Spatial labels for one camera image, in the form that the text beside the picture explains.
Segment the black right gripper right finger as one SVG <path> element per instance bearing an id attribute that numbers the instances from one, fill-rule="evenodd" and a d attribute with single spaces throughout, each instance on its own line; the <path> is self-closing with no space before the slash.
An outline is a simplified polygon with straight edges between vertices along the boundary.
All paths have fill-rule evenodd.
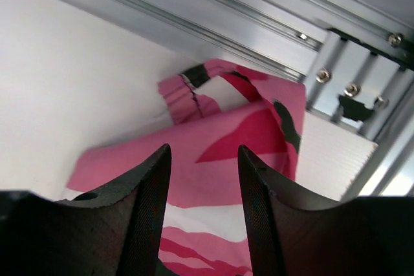
<path id="1" fill-rule="evenodd" d="M 248 147 L 238 169 L 254 275 L 412 275 L 413 198 L 340 203 L 284 177 Z"/>

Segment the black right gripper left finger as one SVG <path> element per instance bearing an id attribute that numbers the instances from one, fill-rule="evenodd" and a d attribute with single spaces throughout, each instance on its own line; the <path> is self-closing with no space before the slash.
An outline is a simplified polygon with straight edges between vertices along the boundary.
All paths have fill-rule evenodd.
<path id="1" fill-rule="evenodd" d="M 1 274 L 154 275 L 170 175 L 163 145 L 73 200 L 2 191 Z"/>

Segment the pink camouflage trousers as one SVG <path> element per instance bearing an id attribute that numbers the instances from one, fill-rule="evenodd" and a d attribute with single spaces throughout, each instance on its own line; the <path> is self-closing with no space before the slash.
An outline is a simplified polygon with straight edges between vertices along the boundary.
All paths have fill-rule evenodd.
<path id="1" fill-rule="evenodd" d="M 169 126 L 86 151 L 66 186 L 74 196 L 171 147 L 158 275 L 251 275 L 237 154 L 247 146 L 295 179 L 305 86 L 221 59 L 158 83 Z"/>

